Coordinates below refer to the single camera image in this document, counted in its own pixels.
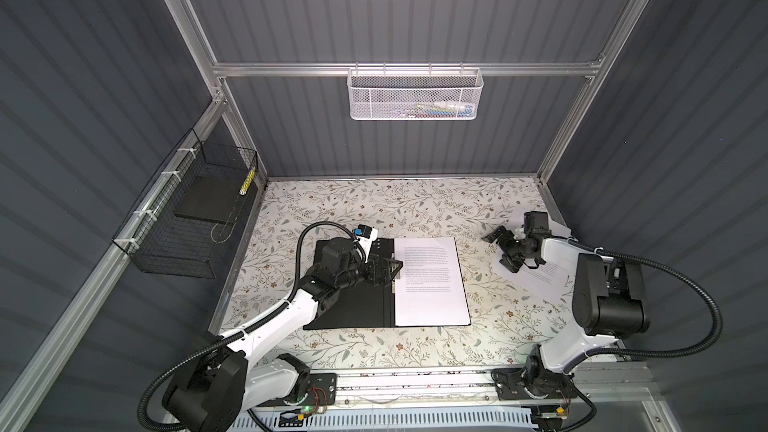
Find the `orange folder black inside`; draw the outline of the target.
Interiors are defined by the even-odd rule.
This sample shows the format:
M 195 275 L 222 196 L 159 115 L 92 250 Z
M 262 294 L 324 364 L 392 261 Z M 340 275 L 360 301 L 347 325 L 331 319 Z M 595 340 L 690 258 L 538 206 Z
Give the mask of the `orange folder black inside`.
M 330 239 L 318 240 L 315 243 L 313 265 L 322 258 L 322 250 Z M 371 252 L 387 258 L 395 258 L 395 239 L 379 238 L 373 242 Z M 415 325 L 396 324 L 396 294 L 395 285 L 378 287 L 363 282 L 352 289 L 339 292 L 338 300 L 328 311 L 320 314 L 312 322 L 303 326 L 304 331 L 334 330 L 351 328 L 398 328 L 398 327 L 445 327 L 468 326 L 460 320 L 442 320 L 428 323 L 426 320 L 417 321 Z

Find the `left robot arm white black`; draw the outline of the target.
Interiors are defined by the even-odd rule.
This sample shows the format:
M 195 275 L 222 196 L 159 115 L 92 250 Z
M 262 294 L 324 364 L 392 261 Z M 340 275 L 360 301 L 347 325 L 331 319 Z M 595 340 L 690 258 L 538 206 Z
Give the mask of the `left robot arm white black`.
M 335 237 L 316 247 L 287 298 L 222 335 L 204 334 L 198 351 L 164 372 L 144 392 L 137 417 L 153 431 L 225 431 L 238 415 L 271 401 L 302 401 L 311 368 L 283 353 L 262 358 L 311 324 L 357 286 L 390 291 L 403 267 L 392 239 Z

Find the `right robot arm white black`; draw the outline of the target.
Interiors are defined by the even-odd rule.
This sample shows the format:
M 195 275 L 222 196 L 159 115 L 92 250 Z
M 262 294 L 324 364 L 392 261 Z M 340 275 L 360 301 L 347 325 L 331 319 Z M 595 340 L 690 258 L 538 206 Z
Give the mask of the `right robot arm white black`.
M 512 277 L 547 271 L 573 279 L 572 319 L 526 358 L 518 386 L 533 398 L 569 397 L 567 374 L 592 350 L 602 349 L 650 326 L 641 264 L 556 236 L 545 212 L 523 215 L 518 231 L 501 225 L 483 237 L 500 252 L 498 264 Z

